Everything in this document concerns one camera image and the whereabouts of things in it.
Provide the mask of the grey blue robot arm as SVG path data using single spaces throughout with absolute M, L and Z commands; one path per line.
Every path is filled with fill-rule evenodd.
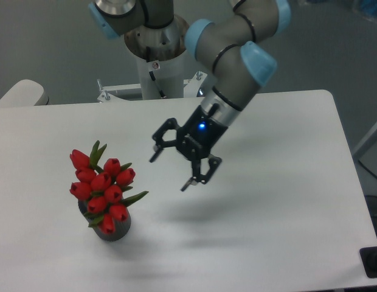
M 137 60 L 145 100 L 184 95 L 181 56 L 189 53 L 216 78 L 183 126 L 167 119 L 154 133 L 154 150 L 174 147 L 192 164 L 188 184 L 207 183 L 221 159 L 212 147 L 264 87 L 277 62 L 259 42 L 290 23 L 287 1 L 232 1 L 233 16 L 220 24 L 188 24 L 172 1 L 92 1 L 89 11 L 109 39 L 123 38 Z

